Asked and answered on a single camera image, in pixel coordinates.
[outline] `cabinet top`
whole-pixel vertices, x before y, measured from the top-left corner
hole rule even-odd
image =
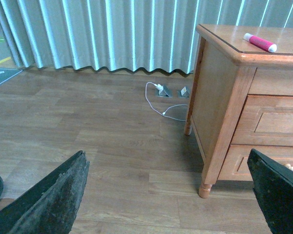
[[[238,65],[293,68],[293,28],[200,24],[196,30]],[[275,43],[277,51],[265,52],[243,40],[246,33]]]

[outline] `cabinet leg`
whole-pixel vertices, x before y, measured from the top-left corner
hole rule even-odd
[[[190,136],[191,131],[192,131],[191,123],[187,121],[186,124],[185,124],[184,134],[187,135],[187,136]]]
[[[201,198],[208,198],[212,186],[212,184],[204,184],[202,182],[199,188],[199,196]]]

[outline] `white cable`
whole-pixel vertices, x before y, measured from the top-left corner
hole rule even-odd
[[[176,107],[176,106],[187,106],[187,105],[186,105],[186,104],[179,104],[179,105],[170,106],[170,107],[168,107],[163,113],[161,113],[161,112],[155,110],[155,109],[153,108],[152,104],[150,103],[150,101],[147,99],[147,85],[148,85],[148,84],[153,84],[157,89],[161,89],[161,88],[163,88],[163,87],[162,87],[160,84],[154,84],[154,83],[152,83],[152,82],[148,82],[148,83],[146,83],[146,100],[147,100],[147,102],[149,103],[149,105],[150,105],[150,107],[152,108],[152,110],[154,110],[156,113],[160,114],[160,115],[163,116],[163,117],[171,118],[171,119],[174,119],[174,120],[177,120],[177,121],[185,122],[186,120],[178,119],[178,118],[173,118],[173,117],[170,117],[170,116],[165,116],[165,114],[166,114],[166,111],[168,111],[170,108],[173,108],[173,107]]]

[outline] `wooden dresser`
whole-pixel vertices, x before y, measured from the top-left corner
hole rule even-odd
[[[204,161],[199,196],[217,180],[251,180],[252,148],[293,166],[293,29],[198,25],[200,34],[185,134]],[[251,33],[275,53],[243,40]]]

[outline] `gray curtain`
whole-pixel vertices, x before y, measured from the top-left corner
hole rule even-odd
[[[293,27],[293,0],[0,0],[20,67],[190,73],[199,23]]]

